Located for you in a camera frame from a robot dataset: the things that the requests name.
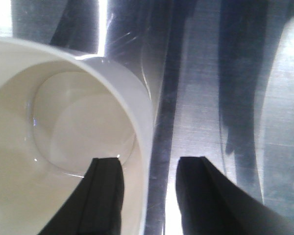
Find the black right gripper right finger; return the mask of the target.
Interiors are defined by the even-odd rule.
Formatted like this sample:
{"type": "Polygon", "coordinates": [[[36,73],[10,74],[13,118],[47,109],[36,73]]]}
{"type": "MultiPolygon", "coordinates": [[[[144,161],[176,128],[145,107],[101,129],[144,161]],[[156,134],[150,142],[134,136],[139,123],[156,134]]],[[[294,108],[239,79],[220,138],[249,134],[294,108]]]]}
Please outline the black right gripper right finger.
{"type": "Polygon", "coordinates": [[[206,157],[181,157],[175,188],[185,235],[294,235],[294,223],[238,188],[206,157]]]}

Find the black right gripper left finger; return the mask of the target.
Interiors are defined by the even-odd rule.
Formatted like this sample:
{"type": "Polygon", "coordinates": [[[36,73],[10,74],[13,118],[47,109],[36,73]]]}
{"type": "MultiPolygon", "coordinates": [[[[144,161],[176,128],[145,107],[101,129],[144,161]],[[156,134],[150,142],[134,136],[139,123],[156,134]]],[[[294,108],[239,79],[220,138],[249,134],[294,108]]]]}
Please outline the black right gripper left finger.
{"type": "Polygon", "coordinates": [[[41,235],[119,235],[124,179],[118,158],[94,158],[41,235]]]}

